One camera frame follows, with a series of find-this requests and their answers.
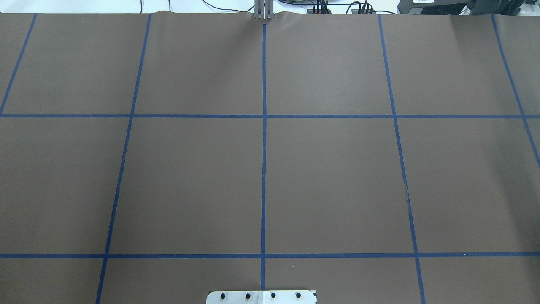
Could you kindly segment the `aluminium frame post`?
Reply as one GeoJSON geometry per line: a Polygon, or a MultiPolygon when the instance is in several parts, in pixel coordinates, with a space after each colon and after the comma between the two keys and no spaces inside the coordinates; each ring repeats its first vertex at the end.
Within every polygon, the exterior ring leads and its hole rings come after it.
{"type": "Polygon", "coordinates": [[[255,0],[254,1],[254,19],[272,20],[275,17],[273,0],[255,0]]]}

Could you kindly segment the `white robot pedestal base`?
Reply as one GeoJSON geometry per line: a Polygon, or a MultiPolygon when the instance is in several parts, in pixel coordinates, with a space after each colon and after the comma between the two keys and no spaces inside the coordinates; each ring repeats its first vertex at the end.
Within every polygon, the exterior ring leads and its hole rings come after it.
{"type": "Polygon", "coordinates": [[[316,304],[311,290],[240,290],[210,292],[207,304],[316,304]]]}

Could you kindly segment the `black box on desk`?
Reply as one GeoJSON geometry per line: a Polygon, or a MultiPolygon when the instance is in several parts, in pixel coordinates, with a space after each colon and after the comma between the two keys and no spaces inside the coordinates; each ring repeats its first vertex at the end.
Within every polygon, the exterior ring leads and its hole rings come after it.
{"type": "Polygon", "coordinates": [[[469,15],[515,16],[526,0],[400,0],[397,9],[401,15],[469,15]]]}

